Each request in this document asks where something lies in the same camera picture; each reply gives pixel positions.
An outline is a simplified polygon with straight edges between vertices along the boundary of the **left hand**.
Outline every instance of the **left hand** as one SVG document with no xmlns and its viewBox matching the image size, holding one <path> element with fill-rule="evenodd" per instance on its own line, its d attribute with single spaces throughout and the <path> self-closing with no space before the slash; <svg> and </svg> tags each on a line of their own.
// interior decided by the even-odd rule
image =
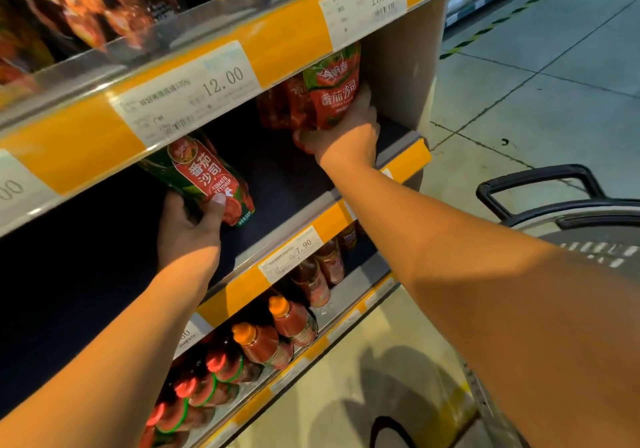
<svg viewBox="0 0 640 448">
<path fill-rule="evenodd" d="M 193 224 L 184 208 L 182 197 L 170 190 L 158 231 L 160 270 L 180 268 L 186 276 L 196 276 L 201 287 L 208 285 L 220 261 L 220 224 L 227 197 L 217 193 L 207 203 L 199 224 Z"/>
</svg>

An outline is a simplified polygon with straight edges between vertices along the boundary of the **black shelf surface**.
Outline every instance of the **black shelf surface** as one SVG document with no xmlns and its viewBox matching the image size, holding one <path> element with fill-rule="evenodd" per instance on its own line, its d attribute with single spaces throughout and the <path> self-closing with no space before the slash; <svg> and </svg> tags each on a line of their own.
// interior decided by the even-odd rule
<svg viewBox="0 0 640 448">
<path fill-rule="evenodd" d="M 378 151 L 388 161 L 412 131 L 380 121 Z M 288 133 L 257 123 L 255 107 L 247 103 L 205 127 L 220 155 L 246 178 L 256 205 L 242 228 L 223 226 L 214 291 L 243 255 L 250 262 L 247 250 L 256 242 L 325 194 L 337 195 L 313 156 Z M 0 239 L 0 416 L 64 367 L 147 287 L 157 268 L 165 192 L 135 165 Z"/>
</svg>

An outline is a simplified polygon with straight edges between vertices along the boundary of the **forearm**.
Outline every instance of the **forearm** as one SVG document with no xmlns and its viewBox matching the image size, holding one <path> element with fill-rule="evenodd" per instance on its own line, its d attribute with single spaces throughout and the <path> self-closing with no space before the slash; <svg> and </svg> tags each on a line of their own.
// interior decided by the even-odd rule
<svg viewBox="0 0 640 448">
<path fill-rule="evenodd" d="M 637 287 L 376 170 L 329 175 L 421 310 L 533 445 L 637 446 Z"/>
<path fill-rule="evenodd" d="M 159 273 L 88 347 L 0 422 L 6 446 L 136 446 L 204 293 L 200 279 L 182 266 L 176 261 Z"/>
</svg>

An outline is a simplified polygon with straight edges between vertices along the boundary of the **white label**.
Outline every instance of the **white label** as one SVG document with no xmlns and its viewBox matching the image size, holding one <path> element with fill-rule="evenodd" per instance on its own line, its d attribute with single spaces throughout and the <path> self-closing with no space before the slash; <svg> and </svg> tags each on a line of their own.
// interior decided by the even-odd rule
<svg viewBox="0 0 640 448">
<path fill-rule="evenodd" d="M 309 359 L 307 357 L 300 357 L 294 365 L 291 366 L 286 372 L 281 375 L 281 377 L 276 380 L 273 384 L 271 384 L 271 392 L 275 396 L 279 393 L 287 384 L 290 384 L 295 380 L 300 372 L 304 371 L 309 365 Z"/>
<path fill-rule="evenodd" d="M 371 296 L 364 300 L 364 305 L 367 307 L 367 310 L 370 310 L 378 302 L 380 297 L 384 296 L 395 284 L 396 280 L 394 278 L 388 278 L 387 281 L 382 283 L 380 288 L 376 289 Z"/>
<path fill-rule="evenodd" d="M 360 310 L 353 310 L 351 314 L 346 317 L 342 322 L 326 336 L 329 343 L 332 344 L 336 340 L 340 338 L 340 335 L 347 331 L 347 329 L 355 323 L 355 321 L 360 318 Z"/>
<path fill-rule="evenodd" d="M 0 235 L 24 224 L 42 212 L 60 195 L 0 149 Z"/>
<path fill-rule="evenodd" d="M 406 13 L 406 0 L 320 0 L 319 3 L 334 51 Z"/>
<path fill-rule="evenodd" d="M 349 215 L 351 216 L 351 220 L 358 220 L 358 218 L 356 217 L 356 214 L 353 213 L 353 210 L 351 209 L 351 207 L 347 202 L 344 202 L 344 206 L 346 207 L 347 212 L 349 212 Z"/>
<path fill-rule="evenodd" d="M 181 355 L 184 351 L 190 349 L 197 344 L 205 335 L 208 335 L 213 331 L 213 327 L 207 323 L 199 314 L 194 313 L 184 327 L 182 332 L 182 338 L 176 348 L 173 358 Z"/>
<path fill-rule="evenodd" d="M 258 265 L 271 284 L 315 253 L 323 245 L 314 226 L 309 226 Z"/>
<path fill-rule="evenodd" d="M 201 127 L 261 90 L 242 45 L 233 41 L 109 102 L 152 149 Z"/>
<path fill-rule="evenodd" d="M 233 421 L 230 421 L 224 428 L 216 433 L 216 437 L 213 438 L 213 443 L 207 448 L 218 448 L 225 444 L 229 438 L 238 430 L 238 425 Z"/>
</svg>

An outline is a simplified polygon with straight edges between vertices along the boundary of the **black handle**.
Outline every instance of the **black handle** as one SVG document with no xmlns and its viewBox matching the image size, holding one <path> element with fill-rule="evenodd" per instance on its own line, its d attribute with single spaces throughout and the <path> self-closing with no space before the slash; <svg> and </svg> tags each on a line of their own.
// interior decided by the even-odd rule
<svg viewBox="0 0 640 448">
<path fill-rule="evenodd" d="M 506 220 L 507 218 L 512 218 L 513 214 L 493 197 L 493 193 L 509 190 L 516 186 L 531 185 L 532 183 L 539 183 L 540 181 L 565 178 L 579 179 L 590 198 L 607 198 L 596 177 L 594 177 L 591 170 L 584 165 L 547 166 L 493 178 L 478 185 L 476 197 L 500 220 Z"/>
</svg>

